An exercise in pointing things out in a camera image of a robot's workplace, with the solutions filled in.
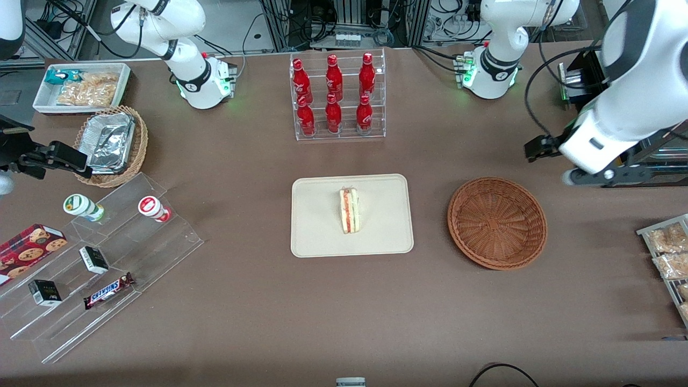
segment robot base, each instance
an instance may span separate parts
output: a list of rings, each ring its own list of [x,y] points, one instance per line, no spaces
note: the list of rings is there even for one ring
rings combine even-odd
[[[482,67],[480,63],[480,55],[485,51],[485,47],[478,47],[474,51],[466,51],[463,56],[463,62],[454,61],[454,68],[456,70],[464,70],[466,74],[456,74],[456,83],[459,88],[471,90],[475,95],[485,99],[496,99],[505,95],[516,81],[516,73],[518,69],[514,70],[510,79],[503,81],[495,81],[492,76]]]
[[[210,109],[224,101],[234,97],[236,87],[237,68],[229,68],[226,62],[216,58],[207,58],[211,65],[211,75],[197,92],[188,92],[177,82],[180,93],[189,105],[196,109]]]

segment red bottle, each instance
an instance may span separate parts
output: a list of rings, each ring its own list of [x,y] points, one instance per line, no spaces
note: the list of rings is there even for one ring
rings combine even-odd
[[[299,105],[297,117],[299,117],[299,125],[303,135],[306,137],[315,136],[315,117],[313,117],[313,111],[306,103],[305,96],[300,96],[297,104]]]
[[[358,127],[356,130],[361,136],[367,136],[373,130],[371,123],[373,121],[373,108],[370,107],[370,96],[364,94],[361,96],[361,104],[356,109],[356,123]]]
[[[342,129],[342,108],[337,103],[335,93],[329,93],[327,95],[325,115],[327,116],[327,130],[333,134],[339,133]]]
[[[337,101],[344,98],[344,82],[342,78],[342,70],[337,64],[337,55],[329,55],[327,57],[327,92],[334,93]]]
[[[373,94],[375,90],[375,68],[373,67],[373,54],[366,52],[363,54],[363,66],[358,73],[358,84],[361,95]]]
[[[303,69],[303,62],[296,58],[292,62],[294,66],[294,89],[297,92],[297,100],[300,96],[305,96],[306,103],[313,102],[313,94],[310,92],[310,79]]]

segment wicker basket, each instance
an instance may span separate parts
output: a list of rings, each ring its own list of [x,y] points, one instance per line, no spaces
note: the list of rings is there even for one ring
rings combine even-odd
[[[143,122],[136,110],[127,106],[112,107],[98,112],[96,115],[116,113],[127,113],[136,119],[136,127],[134,128],[134,137],[131,143],[131,151],[129,151],[127,168],[118,175],[93,175],[90,179],[85,179],[77,175],[76,177],[85,184],[96,185],[101,188],[117,187],[131,180],[141,170],[143,160],[146,158],[146,146],[148,145],[148,129],[146,128],[146,123]],[[76,141],[74,141],[75,149],[78,149],[79,144],[81,144],[81,136],[83,136],[85,128],[86,123],[81,125],[81,130],[76,135]]]
[[[459,249],[482,266],[520,269],[540,255],[547,220],[522,186],[495,177],[477,178],[454,192],[447,222]]]

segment white plastic tray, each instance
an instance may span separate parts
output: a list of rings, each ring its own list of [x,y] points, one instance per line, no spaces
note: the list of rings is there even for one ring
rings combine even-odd
[[[358,190],[361,230],[344,234],[339,190]],[[409,187],[400,174],[302,178],[292,186],[292,253],[299,258],[402,254],[413,248]]]
[[[117,88],[115,95],[112,98],[110,107],[119,106],[124,96],[127,81],[131,70],[129,66],[124,63],[64,63],[60,65],[50,65],[47,67],[51,69],[78,69],[85,72],[115,72],[120,75],[117,81]],[[36,98],[34,99],[34,109],[37,112],[44,114],[79,114],[79,113],[94,113],[107,109],[106,107],[94,106],[65,106],[57,104],[57,96],[60,95],[62,85],[52,85],[51,83],[41,82]]]

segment tiered acrylic display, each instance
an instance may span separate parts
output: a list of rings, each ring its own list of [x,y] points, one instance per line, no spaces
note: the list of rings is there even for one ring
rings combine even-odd
[[[64,249],[0,287],[0,315],[11,338],[32,341],[43,363],[55,362],[203,244],[191,225],[174,213],[165,192],[138,174],[98,202],[105,208],[99,222],[75,218],[63,227],[69,241]],[[170,207],[172,219],[158,223],[141,215],[138,201],[144,196],[155,196]],[[109,265],[105,274],[86,270],[79,249],[87,245],[104,255]],[[127,272],[135,284],[85,310],[84,297]],[[34,279],[55,282],[62,303],[52,308],[36,305],[28,288]]]
[[[372,131],[367,136],[361,136],[356,131],[356,108],[359,103],[358,72],[363,64],[363,54],[373,54],[373,67],[375,68],[375,90],[370,96],[370,106],[373,108]],[[365,139],[385,137],[387,133],[387,121],[385,116],[385,52],[383,50],[342,50],[335,52],[339,68],[342,70],[344,80],[344,98],[339,101],[342,108],[342,129],[338,134],[332,134],[327,130],[327,84],[325,73],[327,72],[327,58],[320,52],[299,52],[292,54],[289,64],[290,80],[294,78],[292,62],[299,58],[303,61],[303,69],[310,77],[310,88],[313,93],[313,103],[310,108],[315,116],[316,133],[313,137],[306,137],[299,126],[297,117],[297,95],[292,89],[292,108],[294,110],[294,130],[297,140],[339,140],[339,139]]]

